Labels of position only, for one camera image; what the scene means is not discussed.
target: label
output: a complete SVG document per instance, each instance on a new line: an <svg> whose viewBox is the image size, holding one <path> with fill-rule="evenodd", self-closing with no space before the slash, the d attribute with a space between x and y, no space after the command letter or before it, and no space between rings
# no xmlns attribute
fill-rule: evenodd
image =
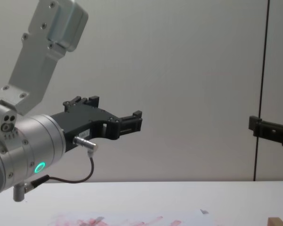
<svg viewBox="0 0 283 226"><path fill-rule="evenodd" d="M79 137L85 139L86 137L89 137L89 135L90 135L90 129L85 130L84 132L80 133Z"/></svg>

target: black clamp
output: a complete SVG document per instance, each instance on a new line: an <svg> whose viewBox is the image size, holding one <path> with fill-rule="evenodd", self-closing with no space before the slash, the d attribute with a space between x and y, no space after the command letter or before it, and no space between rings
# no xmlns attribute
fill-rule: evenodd
<svg viewBox="0 0 283 226"><path fill-rule="evenodd" d="M64 131L66 151L76 147L73 144L76 136L87 140L97 137L116 140L122 135L141 130L141 111L136 111L131 116L118 118L98 108L99 101L98 96L88 99L76 97L63 103L64 112L52 116Z"/></svg>
<svg viewBox="0 0 283 226"><path fill-rule="evenodd" d="M283 146L283 125L276 124L251 116L249 120L249 129L254 131L255 137L272 140L281 143Z"/></svg>

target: wooden block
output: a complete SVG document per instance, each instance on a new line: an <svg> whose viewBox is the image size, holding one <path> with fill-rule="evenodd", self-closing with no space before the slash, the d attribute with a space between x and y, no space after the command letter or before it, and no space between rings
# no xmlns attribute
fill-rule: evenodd
<svg viewBox="0 0 283 226"><path fill-rule="evenodd" d="M267 226L283 226L283 221L280 218L268 218Z"/></svg>

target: silver connector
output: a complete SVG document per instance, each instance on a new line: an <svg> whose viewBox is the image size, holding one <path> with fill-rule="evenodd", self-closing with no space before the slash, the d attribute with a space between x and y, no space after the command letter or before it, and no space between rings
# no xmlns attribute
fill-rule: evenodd
<svg viewBox="0 0 283 226"><path fill-rule="evenodd" d="M16 184L14 186L14 201L21 202L24 200L25 190L24 190L24 182Z"/></svg>
<svg viewBox="0 0 283 226"><path fill-rule="evenodd" d="M25 186L24 186L25 194L32 191L32 190L34 190L34 186L31 183L25 184Z"/></svg>
<svg viewBox="0 0 283 226"><path fill-rule="evenodd" d="M92 158L93 153L96 152L99 148L99 146L97 144L95 144L95 143L93 143L89 140L85 140L84 138L81 138L81 137L78 137L78 136L76 136L74 138L73 143L75 145L79 145L79 146L87 148L89 158Z"/></svg>

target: white table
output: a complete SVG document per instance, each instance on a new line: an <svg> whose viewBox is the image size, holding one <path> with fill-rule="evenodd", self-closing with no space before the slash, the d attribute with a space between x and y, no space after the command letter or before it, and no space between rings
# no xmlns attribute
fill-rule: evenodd
<svg viewBox="0 0 283 226"><path fill-rule="evenodd" d="M0 194L0 226L46 226L68 211L164 212L207 210L223 226L266 226L283 220L283 182L138 182L44 184L16 203Z"/></svg>

